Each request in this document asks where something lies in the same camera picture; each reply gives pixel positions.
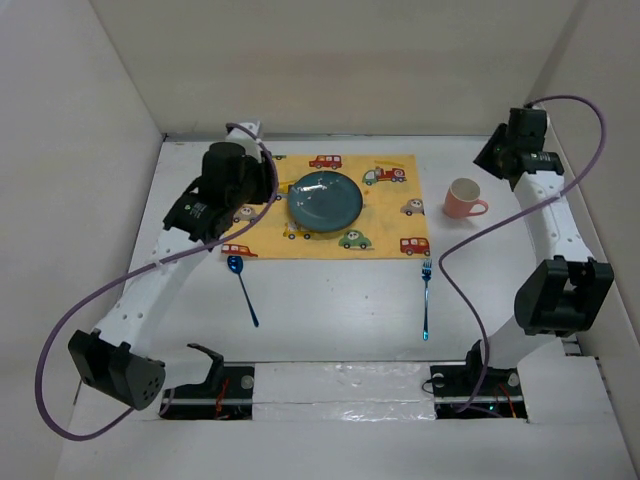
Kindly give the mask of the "yellow car-print cloth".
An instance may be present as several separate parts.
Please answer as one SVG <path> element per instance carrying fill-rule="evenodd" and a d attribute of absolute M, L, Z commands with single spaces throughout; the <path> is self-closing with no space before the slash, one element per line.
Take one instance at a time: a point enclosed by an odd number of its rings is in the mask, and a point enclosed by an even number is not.
<path fill-rule="evenodd" d="M 276 200 L 249 232 L 221 253 L 250 260 L 404 259 L 430 254 L 429 231 L 415 157 L 338 151 L 276 155 Z M 311 231 L 288 211 L 291 187 L 307 174 L 330 171 L 355 182 L 363 196 L 358 219 L 335 233 Z"/>

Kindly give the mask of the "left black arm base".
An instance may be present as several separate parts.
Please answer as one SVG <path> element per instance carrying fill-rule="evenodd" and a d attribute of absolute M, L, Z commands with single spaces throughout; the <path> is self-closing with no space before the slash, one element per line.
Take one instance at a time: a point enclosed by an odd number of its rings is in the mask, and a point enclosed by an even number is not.
<path fill-rule="evenodd" d="M 159 408 L 164 420 L 244 421 L 253 418 L 255 365 L 225 364 L 214 380 L 166 390 Z"/>

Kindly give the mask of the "blue metal fork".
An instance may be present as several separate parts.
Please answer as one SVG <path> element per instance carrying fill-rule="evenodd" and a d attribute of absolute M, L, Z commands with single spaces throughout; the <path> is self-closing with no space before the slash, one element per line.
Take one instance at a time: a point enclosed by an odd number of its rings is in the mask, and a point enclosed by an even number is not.
<path fill-rule="evenodd" d="M 426 258 L 422 264 L 421 276 L 424 283 L 423 340 L 429 340 L 429 283 L 432 278 L 432 260 Z"/>

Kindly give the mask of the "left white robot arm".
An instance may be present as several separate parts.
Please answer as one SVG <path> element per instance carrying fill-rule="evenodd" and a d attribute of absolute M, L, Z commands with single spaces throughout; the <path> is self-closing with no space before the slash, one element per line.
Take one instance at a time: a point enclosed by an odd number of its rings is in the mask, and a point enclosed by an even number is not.
<path fill-rule="evenodd" d="M 187 278 L 225 242 L 236 212 L 274 200 L 275 165 L 260 130 L 258 121 L 228 125 L 225 139 L 204 153 L 200 175 L 166 214 L 149 271 L 131 279 L 92 332 L 73 334 L 68 348 L 87 386 L 135 410 L 183 385 L 205 397 L 220 390 L 221 354 L 190 343 L 185 356 L 154 359 L 151 344 Z"/>

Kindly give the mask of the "pink and white cup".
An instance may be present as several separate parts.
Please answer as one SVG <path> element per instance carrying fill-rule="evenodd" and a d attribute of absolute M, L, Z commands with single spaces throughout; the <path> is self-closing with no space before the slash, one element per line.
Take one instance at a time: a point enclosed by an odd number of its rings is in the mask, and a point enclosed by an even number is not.
<path fill-rule="evenodd" d="M 442 210 L 453 219 L 483 215 L 488 212 L 489 205 L 480 194 L 480 186 L 475 181 L 457 178 L 447 190 Z"/>

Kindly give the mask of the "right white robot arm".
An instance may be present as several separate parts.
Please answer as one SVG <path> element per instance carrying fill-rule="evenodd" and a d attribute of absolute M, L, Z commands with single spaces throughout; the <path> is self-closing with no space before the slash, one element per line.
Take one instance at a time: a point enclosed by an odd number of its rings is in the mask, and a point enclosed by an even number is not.
<path fill-rule="evenodd" d="M 465 387 L 476 394 L 541 346 L 589 330 L 614 281 L 612 266 L 597 261 L 579 233 L 564 191 L 564 166 L 544 148 L 547 127 L 545 111 L 513 108 L 474 161 L 509 183 L 537 262 L 516 292 L 512 317 L 473 346 L 480 359 L 462 369 Z"/>

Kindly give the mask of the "dark teal ceramic plate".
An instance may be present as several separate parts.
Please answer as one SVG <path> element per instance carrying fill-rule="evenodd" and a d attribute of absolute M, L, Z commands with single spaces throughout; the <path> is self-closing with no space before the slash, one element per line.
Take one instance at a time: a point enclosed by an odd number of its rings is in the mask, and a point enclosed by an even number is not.
<path fill-rule="evenodd" d="M 289 189 L 287 206 L 301 227 L 317 233 L 334 233 L 351 226 L 364 205 L 358 185 L 336 171 L 309 173 Z"/>

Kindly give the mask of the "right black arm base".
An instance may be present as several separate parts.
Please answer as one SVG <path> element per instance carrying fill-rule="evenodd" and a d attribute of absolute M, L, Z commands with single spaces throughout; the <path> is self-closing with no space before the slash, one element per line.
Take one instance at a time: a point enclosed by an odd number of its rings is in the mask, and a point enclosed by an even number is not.
<path fill-rule="evenodd" d="M 517 369 L 489 368 L 481 385 L 479 373 L 462 363 L 430 366 L 421 390 L 432 396 L 438 420 L 528 418 Z"/>

